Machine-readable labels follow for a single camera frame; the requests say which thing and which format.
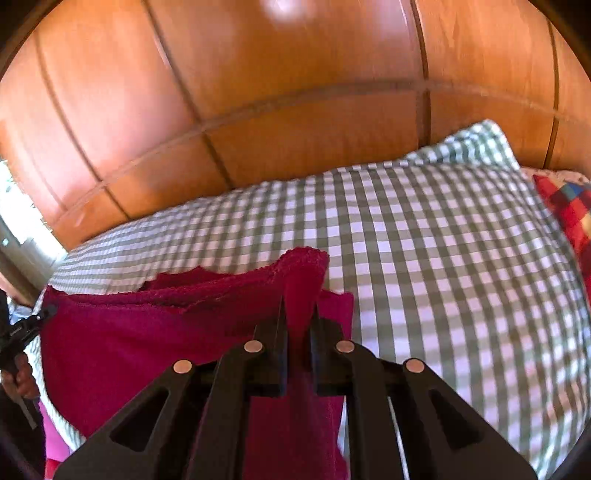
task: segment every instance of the pink towel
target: pink towel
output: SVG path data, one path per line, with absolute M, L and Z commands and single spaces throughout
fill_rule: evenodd
M 57 315 L 41 335 L 47 392 L 66 420 L 89 436 L 176 360 L 219 359 L 274 318 L 281 298 L 289 331 L 288 393 L 254 398 L 246 439 L 248 480 L 347 477 L 336 444 L 342 398 L 316 397 L 305 368 L 313 307 L 350 337 L 353 296 L 322 290 L 329 258 L 297 248 L 241 275 L 202 268 L 161 274 L 134 293 L 67 295 L 48 287 Z

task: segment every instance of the green and white checkered bedding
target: green and white checkered bedding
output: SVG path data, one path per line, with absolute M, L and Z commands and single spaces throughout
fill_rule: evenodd
M 50 284 L 135 290 L 197 265 L 243 272 L 309 245 L 356 299 L 353 340 L 422 358 L 548 477 L 589 419 L 590 313 L 567 239 L 500 128 L 476 124 L 399 161 L 202 198 L 70 253 Z M 41 398 L 73 449 L 81 435 Z

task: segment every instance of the red plaid pillow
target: red plaid pillow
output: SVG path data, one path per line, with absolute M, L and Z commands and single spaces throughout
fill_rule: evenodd
M 587 296 L 591 299 L 591 184 L 534 175 L 535 186 L 577 255 Z

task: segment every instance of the window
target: window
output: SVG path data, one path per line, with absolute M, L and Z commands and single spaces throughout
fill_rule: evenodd
M 61 260 L 66 251 L 53 236 L 41 212 L 33 205 L 28 195 L 18 187 L 8 169 L 7 161 L 0 159 L 0 216 L 20 244 L 29 238 L 44 256 Z

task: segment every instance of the pink cloth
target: pink cloth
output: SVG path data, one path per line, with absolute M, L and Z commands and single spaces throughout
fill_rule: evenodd
M 43 417 L 43 430 L 45 431 L 45 454 L 48 460 L 63 462 L 70 456 L 70 449 L 66 442 L 57 433 L 56 426 L 49 418 L 43 402 L 39 402 L 39 411 Z
M 241 275 L 202 268 L 159 275 L 134 293 L 67 295 L 48 287 L 57 306 L 41 335 L 49 397 L 89 436 L 180 358 L 219 359 L 274 318 L 285 301 L 290 378 L 283 398 L 254 398 L 246 440 L 248 480 L 347 477 L 336 444 L 342 398 L 316 397 L 305 363 L 315 304 L 350 337 L 353 296 L 322 291 L 329 258 L 297 248 L 275 264 Z

